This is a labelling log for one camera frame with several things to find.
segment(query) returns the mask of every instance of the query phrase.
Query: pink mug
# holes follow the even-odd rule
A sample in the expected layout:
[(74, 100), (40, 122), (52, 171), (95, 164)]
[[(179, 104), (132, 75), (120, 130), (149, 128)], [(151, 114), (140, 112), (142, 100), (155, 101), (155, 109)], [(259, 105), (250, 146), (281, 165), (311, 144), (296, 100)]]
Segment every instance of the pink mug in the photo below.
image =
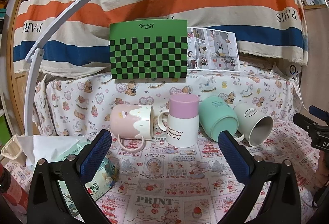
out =
[[(139, 152), (144, 147), (144, 140), (153, 138), (153, 107), (142, 104), (118, 104), (112, 109), (110, 127), (122, 149), (130, 153)], [(121, 139), (139, 139), (142, 140), (142, 144), (131, 149), (123, 146)]]

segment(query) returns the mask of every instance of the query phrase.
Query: light green mug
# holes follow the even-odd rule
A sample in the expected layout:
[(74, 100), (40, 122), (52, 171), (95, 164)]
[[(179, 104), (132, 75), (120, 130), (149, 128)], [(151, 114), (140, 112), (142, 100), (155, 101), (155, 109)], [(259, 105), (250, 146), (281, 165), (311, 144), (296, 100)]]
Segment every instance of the light green mug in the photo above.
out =
[(236, 113), (218, 96), (200, 103), (199, 120), (208, 137), (214, 141), (218, 141), (218, 135), (224, 130), (234, 135), (239, 126)]

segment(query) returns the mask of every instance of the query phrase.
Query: mug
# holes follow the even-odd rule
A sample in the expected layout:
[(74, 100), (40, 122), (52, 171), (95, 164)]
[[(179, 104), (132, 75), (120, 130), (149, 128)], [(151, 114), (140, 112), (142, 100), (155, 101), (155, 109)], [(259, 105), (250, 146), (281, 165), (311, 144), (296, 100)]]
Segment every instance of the mug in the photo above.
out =
[[(136, 153), (143, 149), (145, 141), (153, 138), (153, 107), (142, 104), (118, 104), (110, 115), (111, 132), (118, 138), (122, 149)], [(139, 139), (138, 148), (123, 146), (121, 139)]]
[(246, 103), (240, 103), (233, 109), (239, 120), (239, 132), (249, 145), (256, 147), (267, 140), (273, 129), (273, 118), (260, 109)]
[[(170, 96), (169, 110), (163, 111), (158, 116), (160, 129), (166, 132), (169, 144), (187, 148), (198, 141), (199, 97), (194, 94), (177, 93)], [(162, 123), (162, 116), (168, 113), (167, 126)]]
[(200, 103), (199, 118), (208, 137), (217, 142), (222, 131), (227, 130), (234, 135), (239, 126), (236, 113), (218, 96), (209, 97)]

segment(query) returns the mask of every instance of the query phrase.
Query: striped fabric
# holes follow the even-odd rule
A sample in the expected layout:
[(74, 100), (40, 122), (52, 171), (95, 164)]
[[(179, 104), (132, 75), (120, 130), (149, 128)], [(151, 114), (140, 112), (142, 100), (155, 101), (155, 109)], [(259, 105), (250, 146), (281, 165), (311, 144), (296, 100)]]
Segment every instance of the striped fabric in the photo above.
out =
[[(22, 0), (15, 21), (14, 69), (42, 31), (74, 0)], [(109, 25), (141, 18), (187, 19), (189, 26), (236, 33), (240, 52), (307, 63), (300, 0), (92, 0), (46, 43), (41, 70), (78, 78), (109, 66)]]

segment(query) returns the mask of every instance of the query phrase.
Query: screw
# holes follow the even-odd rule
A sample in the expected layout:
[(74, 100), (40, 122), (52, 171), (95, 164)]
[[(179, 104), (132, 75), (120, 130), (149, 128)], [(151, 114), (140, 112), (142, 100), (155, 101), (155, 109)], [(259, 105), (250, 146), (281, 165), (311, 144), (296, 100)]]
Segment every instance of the screw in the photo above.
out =
[(259, 155), (255, 155), (255, 156), (254, 156), (254, 160), (255, 160), (256, 162), (261, 162), (261, 161), (263, 161), (263, 158), (262, 158), (261, 156), (259, 156)]
[(286, 166), (291, 166), (291, 162), (290, 162), (290, 160), (288, 160), (288, 159), (286, 159), (285, 161), (284, 161), (284, 164), (286, 165)]
[(39, 165), (42, 165), (42, 164), (44, 164), (44, 162), (45, 162), (45, 160), (44, 160), (43, 158), (41, 158), (41, 159), (38, 161), (38, 164), (39, 164)]
[(76, 155), (69, 155), (69, 156), (67, 157), (67, 160), (69, 160), (69, 161), (73, 161), (73, 160), (75, 159), (75, 157), (76, 157)]

